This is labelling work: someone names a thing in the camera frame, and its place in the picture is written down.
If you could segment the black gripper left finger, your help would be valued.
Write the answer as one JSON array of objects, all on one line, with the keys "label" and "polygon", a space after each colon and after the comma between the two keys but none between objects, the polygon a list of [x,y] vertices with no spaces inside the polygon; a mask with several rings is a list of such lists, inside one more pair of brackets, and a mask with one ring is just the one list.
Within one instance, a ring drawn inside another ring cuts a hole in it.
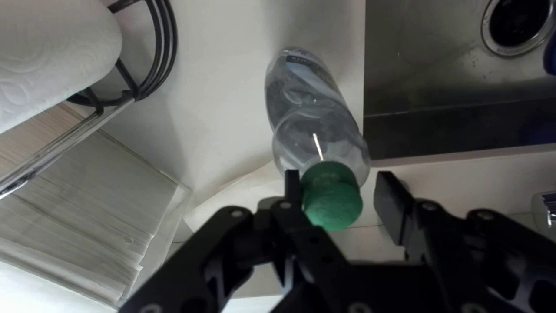
[{"label": "black gripper left finger", "polygon": [[357,301],[352,268],[330,236],[300,210],[297,170],[284,174],[284,195],[218,209],[118,313],[220,313],[260,264],[272,264],[288,306],[347,313]]}]

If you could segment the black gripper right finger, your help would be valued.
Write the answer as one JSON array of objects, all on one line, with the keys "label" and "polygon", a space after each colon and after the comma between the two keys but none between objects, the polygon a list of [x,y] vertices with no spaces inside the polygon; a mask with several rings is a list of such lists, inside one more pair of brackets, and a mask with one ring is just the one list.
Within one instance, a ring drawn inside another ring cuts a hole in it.
[{"label": "black gripper right finger", "polygon": [[427,268],[448,313],[556,313],[556,243],[491,209],[455,217],[389,170],[373,207],[404,259]]}]

